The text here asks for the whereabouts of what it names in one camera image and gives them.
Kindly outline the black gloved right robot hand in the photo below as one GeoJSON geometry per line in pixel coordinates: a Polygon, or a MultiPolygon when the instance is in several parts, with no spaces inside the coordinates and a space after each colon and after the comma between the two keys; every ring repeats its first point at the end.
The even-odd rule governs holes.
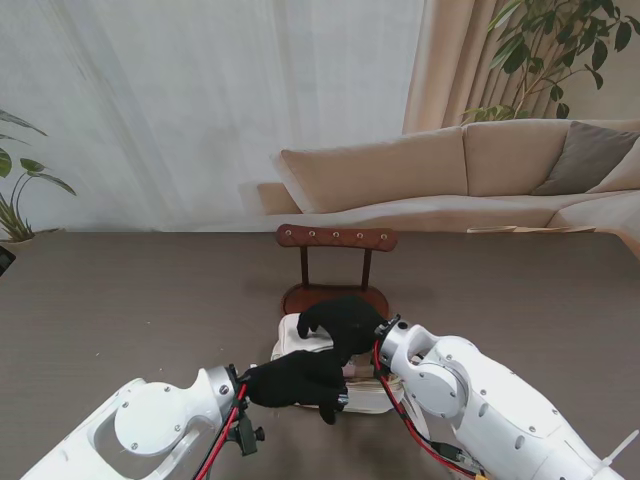
{"type": "Polygon", "coordinates": [[[359,296],[346,296],[322,301],[299,315],[297,332],[306,338],[319,328],[326,331],[333,351],[342,366],[355,355],[366,354],[373,349],[376,329],[387,320],[368,302],[359,296]]]}

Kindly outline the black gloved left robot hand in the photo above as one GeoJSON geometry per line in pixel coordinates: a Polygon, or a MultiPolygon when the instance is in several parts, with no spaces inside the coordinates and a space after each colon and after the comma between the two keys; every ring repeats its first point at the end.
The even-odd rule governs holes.
{"type": "Polygon", "coordinates": [[[322,420],[334,425],[347,394],[342,365],[332,350],[298,350],[245,372],[242,383],[250,400],[265,408],[295,404],[314,406],[322,420]]]}

